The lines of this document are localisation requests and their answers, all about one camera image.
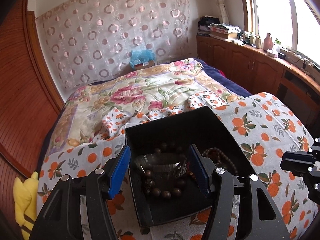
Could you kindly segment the black cardboard jewelry box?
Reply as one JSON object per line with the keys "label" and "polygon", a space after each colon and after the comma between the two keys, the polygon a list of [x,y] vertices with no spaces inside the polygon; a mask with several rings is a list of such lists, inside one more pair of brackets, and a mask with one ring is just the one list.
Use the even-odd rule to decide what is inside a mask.
{"label": "black cardboard jewelry box", "polygon": [[253,172],[230,131],[208,107],[130,127],[125,141],[131,150],[130,186],[142,228],[184,219],[211,207],[195,178],[191,145],[233,175],[247,177]]}

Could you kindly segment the yellow plush toy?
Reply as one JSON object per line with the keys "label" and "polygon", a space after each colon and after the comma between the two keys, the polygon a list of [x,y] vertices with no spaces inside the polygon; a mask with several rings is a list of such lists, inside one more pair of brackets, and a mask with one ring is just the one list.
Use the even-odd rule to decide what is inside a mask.
{"label": "yellow plush toy", "polygon": [[39,175],[33,172],[24,182],[16,177],[13,184],[15,221],[21,228],[23,239],[29,239],[37,217],[36,202]]}

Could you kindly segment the orange-print white cloth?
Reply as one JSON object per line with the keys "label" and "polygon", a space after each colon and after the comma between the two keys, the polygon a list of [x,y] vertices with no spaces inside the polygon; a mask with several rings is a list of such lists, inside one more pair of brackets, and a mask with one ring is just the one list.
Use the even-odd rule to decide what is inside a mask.
{"label": "orange-print white cloth", "polygon": [[[217,146],[207,146],[204,152],[220,156],[227,154],[227,147],[235,140],[240,147],[236,160],[249,161],[275,201],[290,238],[301,239],[316,217],[318,207],[308,200],[302,178],[283,171],[280,162],[286,151],[307,150],[313,139],[278,98],[265,92],[243,98],[204,90],[172,106],[152,101],[141,110],[134,103],[122,107],[108,102],[106,107],[93,112],[87,109],[76,112],[71,130],[81,137],[68,139],[65,146],[52,145],[48,150],[40,170],[36,208],[43,207],[60,175],[83,177],[116,157],[124,145],[126,128],[204,106],[222,122],[227,135],[217,125],[211,125],[207,117],[197,121],[188,119],[186,128],[166,126],[165,132],[173,138],[182,137],[184,142],[194,138],[217,141]],[[84,128],[77,125],[79,120],[84,120]]]}

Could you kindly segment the dark blue blanket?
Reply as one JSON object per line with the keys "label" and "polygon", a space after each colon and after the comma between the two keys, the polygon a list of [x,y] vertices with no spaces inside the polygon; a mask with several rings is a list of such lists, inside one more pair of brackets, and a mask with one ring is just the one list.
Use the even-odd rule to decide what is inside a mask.
{"label": "dark blue blanket", "polygon": [[251,93],[241,87],[240,85],[234,83],[232,80],[226,78],[222,72],[212,66],[209,66],[206,64],[203,60],[194,58],[194,60],[198,61],[203,66],[204,72],[214,79],[215,81],[219,82],[221,85],[229,89],[230,91],[234,92],[235,94],[238,94],[239,96],[243,97],[249,97],[251,96]]}

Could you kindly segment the wooden cabinet counter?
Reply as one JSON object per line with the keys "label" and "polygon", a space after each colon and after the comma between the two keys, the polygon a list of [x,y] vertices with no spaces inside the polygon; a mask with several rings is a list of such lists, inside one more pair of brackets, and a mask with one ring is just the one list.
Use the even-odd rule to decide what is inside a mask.
{"label": "wooden cabinet counter", "polygon": [[196,42],[200,59],[250,93],[278,96],[306,125],[319,118],[319,84],[294,64],[213,37],[197,36]]}

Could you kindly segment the white power strip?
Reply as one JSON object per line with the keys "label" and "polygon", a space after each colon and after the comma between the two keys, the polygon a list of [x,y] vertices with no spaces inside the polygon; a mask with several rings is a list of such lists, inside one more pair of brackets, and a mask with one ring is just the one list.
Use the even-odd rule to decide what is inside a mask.
{"label": "white power strip", "polygon": [[285,55],[285,61],[296,66],[299,69],[306,70],[310,74],[319,74],[319,64],[312,61],[302,53],[281,48],[280,52]]}

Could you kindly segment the wooden slatted wardrobe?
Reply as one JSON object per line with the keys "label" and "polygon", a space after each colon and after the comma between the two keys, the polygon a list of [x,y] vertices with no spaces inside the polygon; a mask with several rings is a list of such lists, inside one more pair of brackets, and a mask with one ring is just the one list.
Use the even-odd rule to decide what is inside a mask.
{"label": "wooden slatted wardrobe", "polygon": [[19,232],[12,187],[37,168],[59,110],[35,69],[27,32],[28,0],[17,0],[1,24],[1,216]]}

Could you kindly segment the pink ceramic vase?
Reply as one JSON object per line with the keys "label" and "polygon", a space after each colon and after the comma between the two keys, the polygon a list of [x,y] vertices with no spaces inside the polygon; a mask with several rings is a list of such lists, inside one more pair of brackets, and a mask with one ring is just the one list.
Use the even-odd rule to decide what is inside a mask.
{"label": "pink ceramic vase", "polygon": [[273,48],[273,40],[271,33],[267,33],[263,43],[263,50],[268,51]]}

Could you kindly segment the blue bubble wrap bundle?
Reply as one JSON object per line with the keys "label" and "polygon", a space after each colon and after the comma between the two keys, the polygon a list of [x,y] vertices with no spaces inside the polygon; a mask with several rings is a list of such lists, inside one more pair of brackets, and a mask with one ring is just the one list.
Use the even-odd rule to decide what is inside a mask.
{"label": "blue bubble wrap bundle", "polygon": [[149,61],[156,61],[156,55],[152,50],[132,50],[130,56],[130,66],[135,68],[136,65],[144,64]]}

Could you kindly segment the small cardboard box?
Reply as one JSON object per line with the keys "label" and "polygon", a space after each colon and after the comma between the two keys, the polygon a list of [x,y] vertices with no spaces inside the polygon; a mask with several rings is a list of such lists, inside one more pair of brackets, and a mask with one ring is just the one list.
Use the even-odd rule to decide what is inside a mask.
{"label": "small cardboard box", "polygon": [[134,66],[135,70],[146,69],[155,65],[154,61],[143,62]]}

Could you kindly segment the pink circle-pattern curtain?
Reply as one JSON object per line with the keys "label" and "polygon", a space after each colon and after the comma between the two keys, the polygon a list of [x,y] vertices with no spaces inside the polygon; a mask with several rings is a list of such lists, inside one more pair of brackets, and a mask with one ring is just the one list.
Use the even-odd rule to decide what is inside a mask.
{"label": "pink circle-pattern curtain", "polygon": [[188,0],[68,0],[36,20],[58,85],[70,90],[131,69],[131,54],[154,61],[188,50]]}

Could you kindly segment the window with wooden frame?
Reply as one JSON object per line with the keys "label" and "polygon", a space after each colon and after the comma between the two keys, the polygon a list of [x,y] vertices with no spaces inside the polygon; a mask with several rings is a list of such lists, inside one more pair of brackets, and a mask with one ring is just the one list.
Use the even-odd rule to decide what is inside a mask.
{"label": "window with wooden frame", "polygon": [[319,64],[319,9],[312,0],[246,0],[249,30]]}

